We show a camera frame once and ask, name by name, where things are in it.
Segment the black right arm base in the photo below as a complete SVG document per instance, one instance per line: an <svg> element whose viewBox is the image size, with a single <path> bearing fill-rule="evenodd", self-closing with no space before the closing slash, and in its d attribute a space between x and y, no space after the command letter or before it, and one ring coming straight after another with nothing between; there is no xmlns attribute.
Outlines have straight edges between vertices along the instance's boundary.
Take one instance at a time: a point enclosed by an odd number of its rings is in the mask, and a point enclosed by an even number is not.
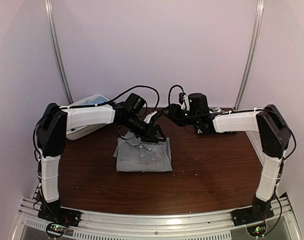
<svg viewBox="0 0 304 240"><path fill-rule="evenodd" d="M267 218L272 218L274 212L272 206L254 204L246 208L238 208L231 212L231 217L234 226L248 225L256 222L261 222Z"/></svg>

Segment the black white plaid shirt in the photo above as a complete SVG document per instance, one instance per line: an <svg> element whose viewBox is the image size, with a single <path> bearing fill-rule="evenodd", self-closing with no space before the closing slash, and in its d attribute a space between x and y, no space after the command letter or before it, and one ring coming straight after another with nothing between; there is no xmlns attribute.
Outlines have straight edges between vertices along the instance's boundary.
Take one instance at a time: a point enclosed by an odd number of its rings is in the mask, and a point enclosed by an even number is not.
<svg viewBox="0 0 304 240"><path fill-rule="evenodd" d="M213 119L216 115L225 114L230 111L230 108L210 108L209 109L209 116L202 116L198 119L196 125L194 126L194 132L197 135L216 135L220 134L216 132L213 124Z"/></svg>

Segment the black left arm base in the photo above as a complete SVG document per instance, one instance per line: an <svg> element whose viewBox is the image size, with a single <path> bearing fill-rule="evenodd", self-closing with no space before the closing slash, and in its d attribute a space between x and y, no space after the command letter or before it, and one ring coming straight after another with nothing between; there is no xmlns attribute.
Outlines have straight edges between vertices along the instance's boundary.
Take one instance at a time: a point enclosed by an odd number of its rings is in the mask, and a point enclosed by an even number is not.
<svg viewBox="0 0 304 240"><path fill-rule="evenodd" d="M78 227L81 212L78 210L63 208L60 206L59 202L43 202L40 206L37 217L68 227Z"/></svg>

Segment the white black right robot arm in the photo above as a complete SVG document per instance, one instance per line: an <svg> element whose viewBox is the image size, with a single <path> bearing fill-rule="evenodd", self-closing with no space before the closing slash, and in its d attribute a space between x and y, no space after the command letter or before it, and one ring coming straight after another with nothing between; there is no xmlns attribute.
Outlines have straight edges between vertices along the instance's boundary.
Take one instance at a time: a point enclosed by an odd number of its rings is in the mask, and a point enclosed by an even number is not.
<svg viewBox="0 0 304 240"><path fill-rule="evenodd" d="M268 212L269 204L283 174L289 141L294 136L278 108L274 104L269 104L264 108L240 111L192 113L172 103L164 115L179 127L199 127L202 134L259 134L264 163L248 216L253 221L260 220Z"/></svg>

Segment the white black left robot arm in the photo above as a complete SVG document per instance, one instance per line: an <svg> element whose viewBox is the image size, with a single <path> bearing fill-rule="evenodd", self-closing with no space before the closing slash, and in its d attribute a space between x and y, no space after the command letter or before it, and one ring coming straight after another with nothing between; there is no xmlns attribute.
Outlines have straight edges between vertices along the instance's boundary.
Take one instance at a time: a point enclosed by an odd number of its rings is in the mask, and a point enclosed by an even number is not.
<svg viewBox="0 0 304 240"><path fill-rule="evenodd" d="M47 205L44 213L53 222L64 218L64 211L55 203L59 201L59 161L66 147L67 131L84 126L117 124L132 131L143 142L166 141L161 127L156 124L162 116L161 109L145 119L136 114L135 106L126 102L106 101L100 104L59 106L49 103L34 131L35 148L40 156L41 194Z"/></svg>

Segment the grey long sleeve shirt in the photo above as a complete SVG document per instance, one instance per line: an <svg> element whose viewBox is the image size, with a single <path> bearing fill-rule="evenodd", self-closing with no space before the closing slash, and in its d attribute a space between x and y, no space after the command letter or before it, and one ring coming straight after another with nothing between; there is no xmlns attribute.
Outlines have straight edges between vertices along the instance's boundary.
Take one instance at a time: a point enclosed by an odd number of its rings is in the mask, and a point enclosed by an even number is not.
<svg viewBox="0 0 304 240"><path fill-rule="evenodd" d="M170 139L158 143L143 142L132 132L117 139L113 157L117 172L171 172Z"/></svg>

